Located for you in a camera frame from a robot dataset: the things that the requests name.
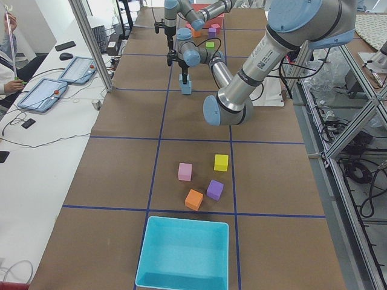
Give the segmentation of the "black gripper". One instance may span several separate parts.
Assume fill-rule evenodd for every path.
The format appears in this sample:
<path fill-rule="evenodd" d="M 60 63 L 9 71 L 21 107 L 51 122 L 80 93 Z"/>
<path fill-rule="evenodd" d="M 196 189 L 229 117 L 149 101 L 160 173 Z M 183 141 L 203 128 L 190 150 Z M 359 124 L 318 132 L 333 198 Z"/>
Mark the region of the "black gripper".
<path fill-rule="evenodd" d="M 168 51 L 173 53 L 174 52 L 175 31 L 174 30 L 166 30 L 165 35 L 167 37 Z"/>
<path fill-rule="evenodd" d="M 179 67 L 181 68 L 180 83 L 187 83 L 189 65 L 184 60 L 181 60 L 181 59 L 178 61 L 178 64 L 179 64 Z"/>

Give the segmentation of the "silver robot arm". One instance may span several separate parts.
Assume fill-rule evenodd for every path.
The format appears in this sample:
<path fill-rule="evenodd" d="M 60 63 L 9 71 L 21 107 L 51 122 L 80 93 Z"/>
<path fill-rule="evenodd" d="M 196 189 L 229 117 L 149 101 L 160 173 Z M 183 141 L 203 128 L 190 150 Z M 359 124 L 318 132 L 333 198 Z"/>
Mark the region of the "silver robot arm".
<path fill-rule="evenodd" d="M 195 31 L 200 31 L 205 23 L 220 14 L 228 13 L 234 7 L 236 1 L 219 0 L 196 11 L 190 1 L 165 0 L 164 1 L 164 33 L 167 37 L 169 50 L 174 48 L 174 36 L 177 31 L 177 16 L 179 13 L 185 18 Z"/>
<path fill-rule="evenodd" d="M 216 95 L 205 98 L 203 114 L 213 126 L 238 125 L 247 121 L 253 110 L 250 94 L 271 70 L 304 42 L 311 50 L 347 44 L 354 37 L 357 1 L 272 1 L 264 37 L 235 75 L 223 59 L 212 54 L 204 60 L 204 51 L 189 41 L 190 30 L 177 28 L 181 13 L 191 27 L 200 31 L 205 23 L 234 7 L 234 1 L 217 1 L 196 11 L 189 1 L 165 1 L 164 24 L 168 38 L 177 38 L 177 54 L 188 66 L 206 63 L 221 86 Z"/>

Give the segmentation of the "person's hand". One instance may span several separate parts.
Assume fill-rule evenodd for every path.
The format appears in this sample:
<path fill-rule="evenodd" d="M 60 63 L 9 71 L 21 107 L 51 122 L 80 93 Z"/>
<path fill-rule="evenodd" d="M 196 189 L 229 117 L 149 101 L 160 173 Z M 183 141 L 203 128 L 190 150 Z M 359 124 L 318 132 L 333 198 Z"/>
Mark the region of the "person's hand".
<path fill-rule="evenodd" d="M 23 90 L 25 84 L 23 80 L 17 79 L 17 80 L 12 80 L 3 85 L 4 88 L 4 93 L 5 94 L 12 94 L 16 93 L 18 91 Z"/>

